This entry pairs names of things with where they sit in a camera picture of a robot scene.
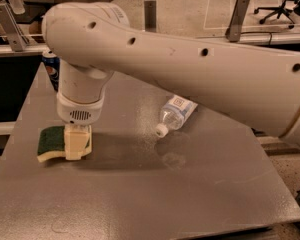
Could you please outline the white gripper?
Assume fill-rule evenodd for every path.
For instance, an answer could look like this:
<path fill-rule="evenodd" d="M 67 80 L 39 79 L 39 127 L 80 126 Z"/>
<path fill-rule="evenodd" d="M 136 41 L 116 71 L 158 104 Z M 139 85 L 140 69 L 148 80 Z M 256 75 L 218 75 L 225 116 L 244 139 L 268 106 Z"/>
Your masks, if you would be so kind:
<path fill-rule="evenodd" d="M 96 122 L 103 108 L 104 97 L 90 104 L 80 104 L 57 93 L 57 114 L 65 121 L 65 158 L 80 160 L 92 152 L 92 131 L 89 124 Z"/>

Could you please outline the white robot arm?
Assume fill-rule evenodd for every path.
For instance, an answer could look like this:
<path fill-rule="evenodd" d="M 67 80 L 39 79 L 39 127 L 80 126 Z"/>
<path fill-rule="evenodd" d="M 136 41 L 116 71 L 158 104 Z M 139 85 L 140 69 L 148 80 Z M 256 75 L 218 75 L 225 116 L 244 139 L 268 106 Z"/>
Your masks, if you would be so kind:
<path fill-rule="evenodd" d="M 43 37 L 61 60 L 59 97 L 102 99 L 115 72 L 188 98 L 300 149 L 300 52 L 143 32 L 113 3 L 62 3 Z"/>

